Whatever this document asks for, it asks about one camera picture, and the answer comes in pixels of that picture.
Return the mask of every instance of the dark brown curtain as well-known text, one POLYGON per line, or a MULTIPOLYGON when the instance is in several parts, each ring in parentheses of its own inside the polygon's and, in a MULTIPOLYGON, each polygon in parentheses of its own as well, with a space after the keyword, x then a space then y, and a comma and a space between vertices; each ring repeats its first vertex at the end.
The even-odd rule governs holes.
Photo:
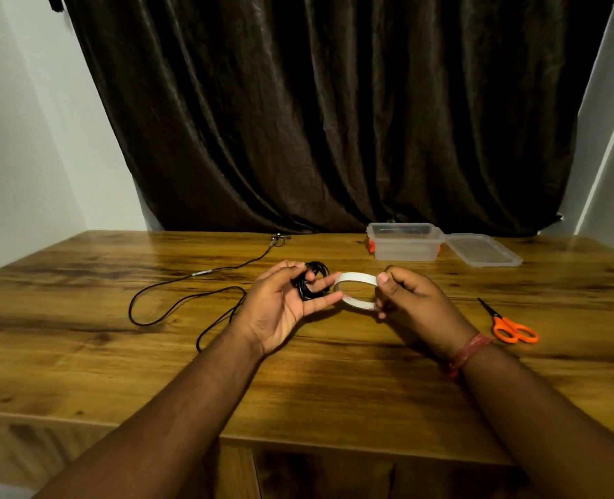
POLYGON ((613 0, 65 0, 166 229, 552 223, 613 0))

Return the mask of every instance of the white tape roll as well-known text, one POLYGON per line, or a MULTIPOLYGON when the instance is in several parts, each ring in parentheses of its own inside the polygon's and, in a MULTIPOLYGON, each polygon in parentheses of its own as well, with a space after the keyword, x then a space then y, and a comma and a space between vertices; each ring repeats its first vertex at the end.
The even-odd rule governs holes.
MULTIPOLYGON (((372 275, 368 275, 366 273, 342 273, 335 280, 335 291, 339 291, 339 284, 341 282, 362 282, 368 283, 369 285, 378 286, 376 283, 376 277, 372 275)), ((360 301, 354 297, 349 296, 344 293, 344 298, 342 299, 347 305, 354 306, 356 308, 360 308, 361 310, 374 310, 374 303, 370 303, 368 301, 360 301)))

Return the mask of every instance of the forearm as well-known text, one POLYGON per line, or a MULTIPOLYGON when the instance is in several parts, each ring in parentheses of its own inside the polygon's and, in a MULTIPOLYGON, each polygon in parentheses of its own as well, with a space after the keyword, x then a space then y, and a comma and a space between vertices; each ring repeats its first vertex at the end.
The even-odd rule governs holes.
POLYGON ((496 346, 464 380, 511 455, 547 496, 614 497, 614 434, 496 346))
POLYGON ((258 344, 229 327, 160 394, 37 497, 176 495, 226 424, 261 358, 258 344))

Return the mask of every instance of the person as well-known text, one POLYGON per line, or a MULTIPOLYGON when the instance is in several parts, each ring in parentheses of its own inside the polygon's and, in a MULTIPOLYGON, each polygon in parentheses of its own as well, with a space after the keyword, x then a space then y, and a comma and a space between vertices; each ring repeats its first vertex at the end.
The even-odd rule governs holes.
MULTIPOLYGON (((244 395, 263 358, 304 316, 342 298, 302 301, 291 280, 304 263, 284 261, 259 276, 228 327, 140 411, 71 463, 37 498, 175 496, 244 395)), ((315 279, 312 291, 339 273, 315 279)), ((388 267, 377 278, 378 317, 393 313, 445 361, 478 335, 429 278, 388 267)), ((614 497, 614 434, 493 344, 461 367, 480 410, 517 464, 542 493, 560 498, 614 497)))

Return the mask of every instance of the orange scissors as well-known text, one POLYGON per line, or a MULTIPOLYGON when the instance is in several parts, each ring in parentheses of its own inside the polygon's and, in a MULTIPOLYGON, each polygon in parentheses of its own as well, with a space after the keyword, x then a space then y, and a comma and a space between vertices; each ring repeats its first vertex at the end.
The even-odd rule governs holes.
POLYGON ((517 324, 503 317, 480 298, 478 298, 478 301, 489 312, 489 315, 492 316, 492 333, 501 341, 505 343, 517 343, 518 341, 537 343, 537 340, 540 339, 537 333, 530 327, 517 324))

